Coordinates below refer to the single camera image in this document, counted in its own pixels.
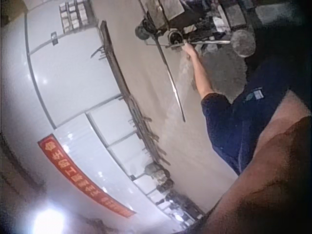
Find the bright light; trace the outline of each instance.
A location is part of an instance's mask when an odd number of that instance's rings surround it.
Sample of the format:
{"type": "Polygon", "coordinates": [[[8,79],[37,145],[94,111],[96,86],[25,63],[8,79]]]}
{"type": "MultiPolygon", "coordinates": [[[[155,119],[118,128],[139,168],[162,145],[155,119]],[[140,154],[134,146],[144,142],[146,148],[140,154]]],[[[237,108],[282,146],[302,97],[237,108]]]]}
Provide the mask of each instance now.
{"type": "Polygon", "coordinates": [[[181,216],[179,216],[178,214],[175,214],[175,218],[177,221],[180,221],[180,222],[184,221],[184,219],[181,216]]]}
{"type": "Polygon", "coordinates": [[[67,137],[68,137],[70,140],[72,140],[72,139],[73,139],[73,134],[70,133],[70,134],[67,135],[67,137]]]}
{"type": "Polygon", "coordinates": [[[69,153],[69,147],[68,147],[68,145],[63,145],[63,150],[64,150],[66,153],[69,153]]]}
{"type": "Polygon", "coordinates": [[[49,209],[38,214],[33,234],[61,234],[63,227],[63,215],[55,210],[49,209]]]}

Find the metal bar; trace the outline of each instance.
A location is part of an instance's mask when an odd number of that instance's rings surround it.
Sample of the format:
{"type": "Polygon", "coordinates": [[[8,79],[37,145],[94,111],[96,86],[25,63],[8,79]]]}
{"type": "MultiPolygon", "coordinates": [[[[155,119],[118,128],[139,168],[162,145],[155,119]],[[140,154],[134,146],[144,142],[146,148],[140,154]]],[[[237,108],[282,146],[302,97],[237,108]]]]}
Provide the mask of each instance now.
{"type": "MultiPolygon", "coordinates": [[[[189,42],[189,44],[192,45],[204,45],[204,44],[230,44],[230,40],[205,40],[205,41],[196,41],[196,42],[189,42]]],[[[166,48],[175,48],[175,47],[180,47],[184,45],[184,43],[179,43],[179,44],[174,44],[174,45],[168,45],[166,48]]]]}
{"type": "Polygon", "coordinates": [[[44,113],[46,114],[51,126],[53,129],[56,129],[56,125],[55,123],[53,122],[49,112],[48,112],[48,109],[46,108],[44,102],[43,102],[43,99],[42,99],[42,96],[40,94],[40,91],[39,91],[39,87],[37,86],[37,82],[36,82],[36,79],[35,79],[35,75],[34,75],[34,71],[33,71],[33,66],[31,65],[31,60],[30,60],[30,56],[29,56],[29,44],[28,44],[28,29],[27,29],[27,13],[25,13],[25,44],[26,44],[26,54],[27,54],[27,62],[28,62],[28,68],[29,68],[29,73],[30,73],[30,76],[31,76],[31,80],[33,82],[33,85],[34,85],[34,88],[35,88],[35,91],[36,91],[36,94],[37,94],[37,97],[39,99],[39,102],[43,108],[43,111],[44,113]]]}
{"type": "Polygon", "coordinates": [[[161,49],[161,46],[160,46],[160,44],[159,44],[158,39],[155,38],[154,35],[151,35],[151,37],[152,37],[153,40],[155,41],[155,43],[156,43],[156,45],[157,45],[157,48],[158,48],[158,51],[159,51],[159,53],[160,53],[160,56],[161,56],[161,58],[162,58],[162,61],[163,61],[163,63],[165,64],[165,66],[166,66],[166,68],[167,68],[167,72],[168,72],[168,76],[169,76],[169,79],[170,79],[170,82],[171,82],[172,90],[173,90],[173,92],[174,92],[174,94],[175,94],[175,98],[176,98],[176,101],[177,101],[177,103],[178,103],[178,106],[179,106],[179,109],[180,109],[180,112],[181,112],[181,115],[182,115],[182,119],[183,119],[183,121],[185,122],[185,116],[184,116],[184,112],[183,112],[183,109],[182,109],[180,97],[179,97],[179,95],[178,95],[178,93],[177,93],[176,84],[175,84],[175,81],[174,81],[173,76],[172,76],[172,74],[171,74],[171,71],[170,71],[169,65],[168,65],[168,63],[167,63],[167,60],[166,60],[166,58],[165,58],[164,52],[163,52],[162,49],[161,49]]]}
{"type": "Polygon", "coordinates": [[[143,14],[144,14],[145,19],[148,20],[147,13],[146,13],[146,11],[145,11],[145,8],[144,8],[144,5],[143,5],[142,1],[141,1],[141,0],[138,0],[138,3],[140,4],[140,7],[141,7],[141,9],[142,9],[142,12],[143,12],[143,14]]]}

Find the metal rod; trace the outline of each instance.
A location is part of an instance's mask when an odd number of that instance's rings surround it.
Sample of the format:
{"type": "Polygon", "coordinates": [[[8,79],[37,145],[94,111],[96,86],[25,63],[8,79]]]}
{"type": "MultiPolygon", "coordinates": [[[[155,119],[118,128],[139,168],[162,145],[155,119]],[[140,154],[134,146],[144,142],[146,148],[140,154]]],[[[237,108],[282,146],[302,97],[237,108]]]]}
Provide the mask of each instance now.
{"type": "Polygon", "coordinates": [[[175,81],[174,81],[173,76],[172,76],[172,74],[171,74],[171,71],[170,71],[169,65],[168,65],[168,63],[167,63],[167,60],[166,60],[166,58],[165,58],[164,52],[163,52],[162,49],[161,49],[161,46],[160,46],[160,44],[159,44],[158,39],[157,39],[154,35],[151,35],[151,37],[153,38],[153,40],[154,40],[155,43],[156,43],[156,46],[157,46],[157,48],[158,48],[158,51],[159,51],[159,53],[160,53],[160,56],[161,56],[161,58],[162,58],[163,63],[164,63],[165,66],[167,67],[167,72],[168,72],[168,76],[169,76],[169,79],[170,79],[170,82],[171,82],[171,86],[172,86],[173,92],[174,92],[174,94],[175,94],[176,101],[177,101],[177,103],[178,103],[178,105],[179,105],[180,112],[181,112],[181,114],[182,114],[182,119],[183,119],[183,121],[185,122],[185,116],[184,116],[184,112],[183,112],[183,109],[182,109],[182,105],[181,105],[181,101],[180,101],[179,95],[178,95],[177,90],[176,90],[176,84],[175,84],[175,81]]]}
{"type": "MultiPolygon", "coordinates": [[[[230,40],[205,40],[205,41],[196,41],[196,42],[189,42],[189,44],[193,45],[204,45],[204,44],[230,44],[230,40]]],[[[166,48],[174,48],[174,47],[180,47],[184,45],[184,43],[174,44],[174,45],[168,45],[166,48]]]]}
{"type": "MultiPolygon", "coordinates": [[[[141,0],[138,0],[138,2],[139,2],[139,4],[140,4],[140,6],[141,6],[141,9],[142,9],[142,11],[143,11],[143,13],[144,13],[144,16],[145,16],[146,20],[149,21],[148,16],[147,16],[147,13],[146,13],[146,11],[145,11],[145,9],[144,9],[144,6],[143,6],[142,1],[141,1],[141,0]]],[[[151,38],[155,41],[155,44],[156,44],[156,46],[157,46],[157,49],[158,49],[158,51],[159,51],[159,53],[160,53],[160,56],[161,56],[161,58],[162,58],[162,61],[163,61],[163,63],[165,64],[165,66],[167,67],[167,72],[168,72],[168,76],[169,76],[169,79],[170,79],[170,82],[171,82],[171,86],[172,86],[173,92],[174,92],[174,94],[175,94],[176,101],[177,101],[177,103],[178,103],[178,105],[179,105],[179,109],[180,109],[180,112],[181,112],[181,114],[182,114],[182,119],[183,119],[183,121],[185,122],[185,116],[184,116],[184,112],[183,112],[183,109],[182,109],[182,105],[181,105],[181,101],[180,101],[179,95],[178,95],[177,90],[176,90],[176,84],[175,84],[175,81],[174,81],[174,79],[173,79],[173,77],[172,77],[172,74],[171,74],[169,65],[168,65],[167,60],[166,60],[165,55],[164,55],[164,52],[163,52],[162,49],[161,49],[161,45],[159,44],[158,38],[157,38],[156,36],[154,36],[154,35],[151,35],[151,38]]]]}
{"type": "Polygon", "coordinates": [[[139,2],[140,7],[141,7],[141,9],[142,9],[142,11],[143,11],[144,17],[146,18],[146,20],[148,20],[147,13],[146,13],[146,11],[145,11],[145,8],[144,8],[144,5],[143,5],[142,1],[141,1],[141,0],[138,0],[138,2],[139,2]]]}

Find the man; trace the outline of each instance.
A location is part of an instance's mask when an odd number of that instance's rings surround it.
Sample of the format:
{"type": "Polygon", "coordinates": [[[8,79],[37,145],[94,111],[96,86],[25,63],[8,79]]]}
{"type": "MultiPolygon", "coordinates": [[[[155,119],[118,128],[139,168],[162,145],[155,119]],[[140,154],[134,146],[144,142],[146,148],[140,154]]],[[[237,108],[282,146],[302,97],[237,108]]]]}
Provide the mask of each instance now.
{"type": "Polygon", "coordinates": [[[214,91],[194,47],[186,43],[183,50],[194,66],[213,149],[238,175],[271,138],[310,115],[289,90],[295,74],[285,62],[273,58],[261,64],[244,91],[230,104],[224,95],[214,91]]]}
{"type": "Polygon", "coordinates": [[[186,44],[183,50],[194,65],[212,145],[239,175],[192,233],[306,233],[311,117],[289,90],[294,74],[283,62],[268,60],[231,105],[214,92],[194,48],[186,44]]]}

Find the concrete floor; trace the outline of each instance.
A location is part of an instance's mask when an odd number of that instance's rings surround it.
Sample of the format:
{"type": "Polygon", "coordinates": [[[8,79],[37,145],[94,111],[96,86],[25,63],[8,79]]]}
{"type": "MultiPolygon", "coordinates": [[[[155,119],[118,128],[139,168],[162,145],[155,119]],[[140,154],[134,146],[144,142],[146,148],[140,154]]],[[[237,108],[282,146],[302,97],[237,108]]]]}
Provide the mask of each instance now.
{"type": "Polygon", "coordinates": [[[160,137],[159,147],[167,153],[165,158],[171,166],[164,166],[175,188],[203,211],[209,211],[232,185],[236,174],[212,149],[200,97],[191,85],[189,61],[182,52],[165,50],[184,108],[184,123],[157,48],[146,46],[135,36],[134,29],[143,19],[137,0],[93,0],[93,5],[99,20],[107,21],[130,92],[142,113],[153,120],[150,127],[160,137]]]}

